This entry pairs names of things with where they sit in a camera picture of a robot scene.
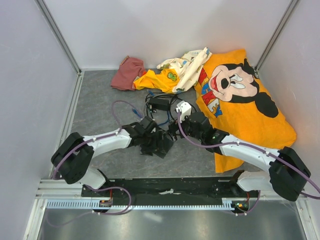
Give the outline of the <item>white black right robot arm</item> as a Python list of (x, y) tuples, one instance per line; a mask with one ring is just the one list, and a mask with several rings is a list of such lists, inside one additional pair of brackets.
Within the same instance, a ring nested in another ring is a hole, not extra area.
[(262, 147), (244, 141), (226, 131), (212, 127), (202, 112), (176, 108), (175, 130), (188, 142), (211, 153), (233, 157), (256, 166), (257, 172), (239, 171), (229, 184), (235, 197), (250, 191), (272, 190), (280, 197), (294, 202), (303, 193), (311, 172), (296, 151)]

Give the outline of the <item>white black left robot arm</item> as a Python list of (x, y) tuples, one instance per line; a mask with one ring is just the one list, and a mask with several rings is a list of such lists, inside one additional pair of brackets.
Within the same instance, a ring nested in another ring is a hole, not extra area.
[(71, 133), (51, 157), (54, 166), (52, 179), (60, 176), (69, 185), (80, 183), (90, 186), (95, 194), (104, 197), (109, 193), (110, 185), (100, 170), (90, 166), (92, 159), (136, 146), (145, 155), (160, 156), (165, 146), (165, 133), (150, 117), (98, 135)]

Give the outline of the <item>black network switch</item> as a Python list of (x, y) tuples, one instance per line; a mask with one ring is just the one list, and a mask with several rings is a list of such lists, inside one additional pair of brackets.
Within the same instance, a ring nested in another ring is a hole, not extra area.
[(153, 132), (144, 138), (144, 142), (140, 145), (142, 155), (156, 155), (164, 158), (172, 148), (174, 141), (163, 131)]

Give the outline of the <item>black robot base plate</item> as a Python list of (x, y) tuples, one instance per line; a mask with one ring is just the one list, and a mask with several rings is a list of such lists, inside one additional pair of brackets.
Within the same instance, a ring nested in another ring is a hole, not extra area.
[(207, 203), (217, 204), (223, 198), (256, 198), (257, 190), (246, 193), (236, 186), (230, 176), (222, 177), (163, 177), (114, 178), (104, 185), (122, 187), (132, 198), (131, 203)]

